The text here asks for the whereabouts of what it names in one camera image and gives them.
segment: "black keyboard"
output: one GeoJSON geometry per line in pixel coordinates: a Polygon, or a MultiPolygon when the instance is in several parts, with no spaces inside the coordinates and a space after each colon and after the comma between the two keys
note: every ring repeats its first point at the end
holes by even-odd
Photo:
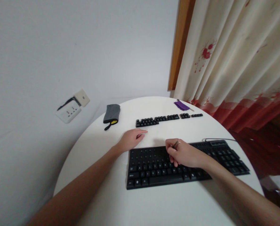
{"type": "MultiPolygon", "coordinates": [[[[250,174],[248,167],[224,140],[190,145],[214,158],[235,176],[250,174]]],[[[169,161],[165,146],[130,150],[127,190],[209,179],[209,174],[200,168],[175,167],[169,161]]]]}
{"type": "MultiPolygon", "coordinates": [[[[181,119],[185,119],[185,118],[194,118],[194,117],[202,117],[203,114],[194,114],[194,115],[189,115],[188,113],[182,113],[180,114],[181,119]]],[[[178,114],[175,115],[167,115],[166,116],[159,116],[159,117],[155,117],[155,119],[153,118],[145,118],[145,119],[137,119],[136,120],[136,127],[144,127],[144,126],[153,126],[153,125],[158,125],[159,122],[161,121],[170,121],[170,120],[176,120],[176,119],[180,119],[180,117],[178,116],[178,114]]]]}

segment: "wall socket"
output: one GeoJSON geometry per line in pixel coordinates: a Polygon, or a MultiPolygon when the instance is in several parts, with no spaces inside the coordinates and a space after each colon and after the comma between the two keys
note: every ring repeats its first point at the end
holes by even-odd
{"type": "Polygon", "coordinates": [[[76,115],[79,114],[79,112],[81,112],[81,108],[79,107],[76,101],[72,100],[68,102],[65,106],[60,108],[56,112],[56,115],[64,123],[69,123],[70,121],[73,120],[73,118],[76,117],[76,115]]]}

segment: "white wall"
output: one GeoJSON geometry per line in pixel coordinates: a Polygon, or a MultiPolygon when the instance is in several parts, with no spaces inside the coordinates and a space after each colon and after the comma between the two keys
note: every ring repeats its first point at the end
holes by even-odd
{"type": "Polygon", "coordinates": [[[177,8],[0,1],[0,225],[24,224],[51,197],[70,149],[106,104],[170,95],[177,8]],[[64,124],[55,111],[81,88],[91,102],[64,124]]]}

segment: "floral curtain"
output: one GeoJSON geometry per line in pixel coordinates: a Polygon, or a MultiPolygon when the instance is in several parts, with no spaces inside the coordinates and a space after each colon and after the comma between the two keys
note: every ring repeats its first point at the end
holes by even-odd
{"type": "Polygon", "coordinates": [[[174,98],[236,132],[280,113],[280,0],[196,1],[174,98]]]}

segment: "purple object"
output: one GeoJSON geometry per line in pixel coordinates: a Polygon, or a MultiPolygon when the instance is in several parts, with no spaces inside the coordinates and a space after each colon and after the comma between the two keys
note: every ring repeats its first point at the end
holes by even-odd
{"type": "Polygon", "coordinates": [[[189,110],[190,109],[188,106],[186,106],[185,104],[183,104],[179,100],[177,102],[175,102],[175,105],[181,110],[189,110]]]}

